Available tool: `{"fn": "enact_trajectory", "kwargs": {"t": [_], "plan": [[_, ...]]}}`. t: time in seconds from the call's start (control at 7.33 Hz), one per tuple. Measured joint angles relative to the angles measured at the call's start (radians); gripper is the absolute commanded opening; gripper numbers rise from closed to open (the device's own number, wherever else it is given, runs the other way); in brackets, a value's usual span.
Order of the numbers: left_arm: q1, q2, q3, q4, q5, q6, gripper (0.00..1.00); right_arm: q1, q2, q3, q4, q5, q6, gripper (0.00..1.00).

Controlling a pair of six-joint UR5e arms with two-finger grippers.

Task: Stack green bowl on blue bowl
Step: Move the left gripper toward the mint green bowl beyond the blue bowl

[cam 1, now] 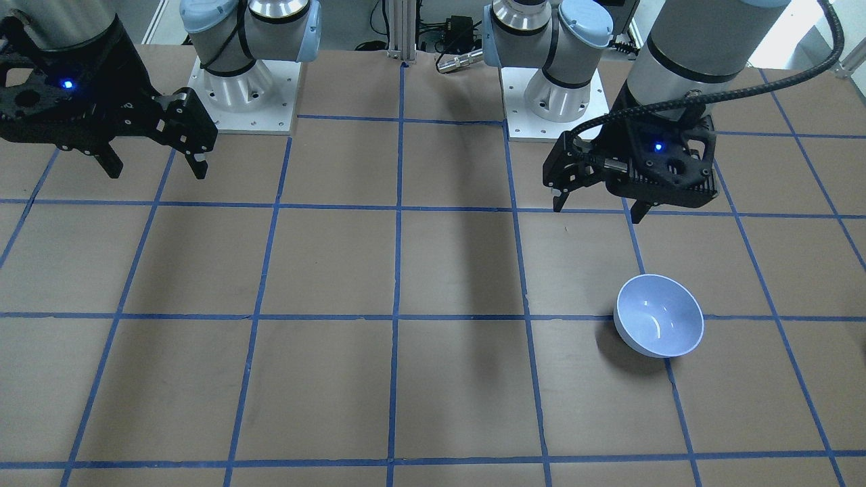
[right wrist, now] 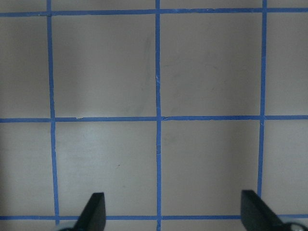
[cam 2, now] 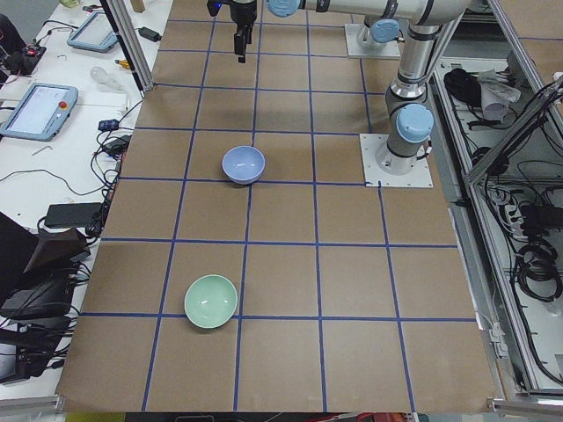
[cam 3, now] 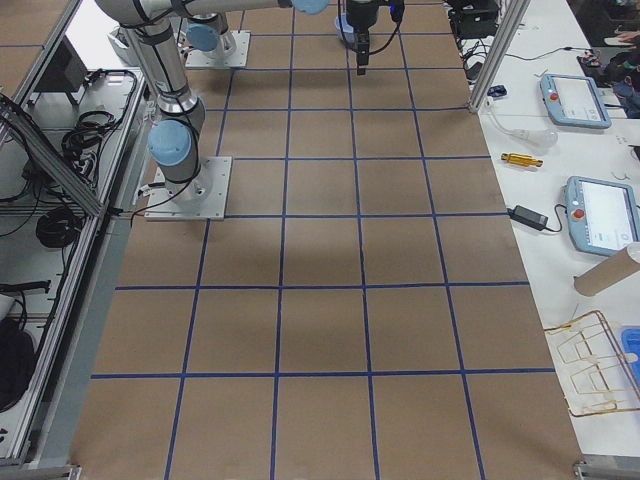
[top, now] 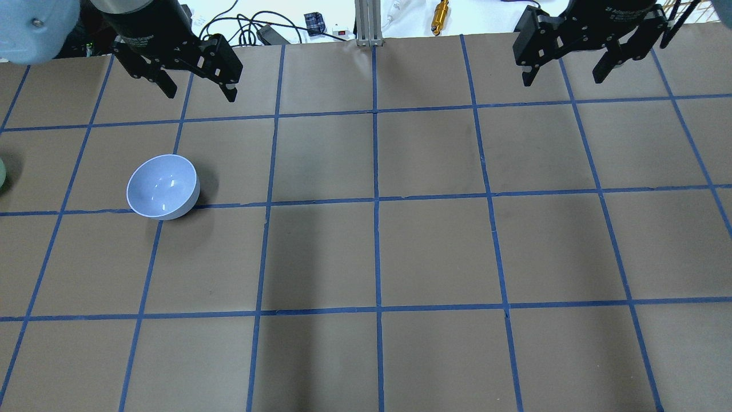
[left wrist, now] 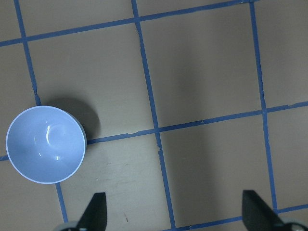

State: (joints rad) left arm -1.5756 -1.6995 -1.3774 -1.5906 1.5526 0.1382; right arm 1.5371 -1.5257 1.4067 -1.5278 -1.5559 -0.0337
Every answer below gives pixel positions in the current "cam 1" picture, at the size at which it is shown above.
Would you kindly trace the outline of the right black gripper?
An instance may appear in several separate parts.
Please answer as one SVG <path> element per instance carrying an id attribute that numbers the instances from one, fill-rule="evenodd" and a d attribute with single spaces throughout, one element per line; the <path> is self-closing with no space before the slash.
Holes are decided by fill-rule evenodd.
<path id="1" fill-rule="evenodd" d="M 2 19 L 2 37 L 2 78 L 30 69 L 24 83 L 2 86 L 3 139 L 83 152 L 118 179 L 124 164 L 110 142 L 145 137 L 181 152 L 194 177 L 206 178 L 217 126 L 191 87 L 161 95 L 152 86 L 120 18 L 92 40 L 57 51 L 38 47 L 19 18 Z"/>

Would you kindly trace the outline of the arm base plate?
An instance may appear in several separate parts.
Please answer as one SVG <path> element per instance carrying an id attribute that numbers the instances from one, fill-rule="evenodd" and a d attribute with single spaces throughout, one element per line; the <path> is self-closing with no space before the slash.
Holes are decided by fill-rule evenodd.
<path id="1" fill-rule="evenodd" d="M 220 135 L 291 135 L 305 64 L 259 60 L 233 77 L 208 73 L 196 59 L 189 87 Z"/>
<path id="2" fill-rule="evenodd" d="M 598 71 L 578 89 L 553 85 L 534 68 L 502 68 L 500 77 L 512 141 L 555 141 L 561 133 L 609 111 Z"/>

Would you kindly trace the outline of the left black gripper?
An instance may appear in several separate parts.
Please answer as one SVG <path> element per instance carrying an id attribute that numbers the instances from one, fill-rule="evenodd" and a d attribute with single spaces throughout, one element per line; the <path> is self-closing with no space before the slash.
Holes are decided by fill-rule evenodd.
<path id="1" fill-rule="evenodd" d="M 565 132 L 543 164 L 543 184 L 556 213 L 576 190 L 604 184 L 610 194 L 635 201 L 630 217 L 638 225 L 654 206 L 699 208 L 717 197 L 715 143 L 710 115 L 691 127 L 639 115 L 604 124 L 591 141 Z"/>

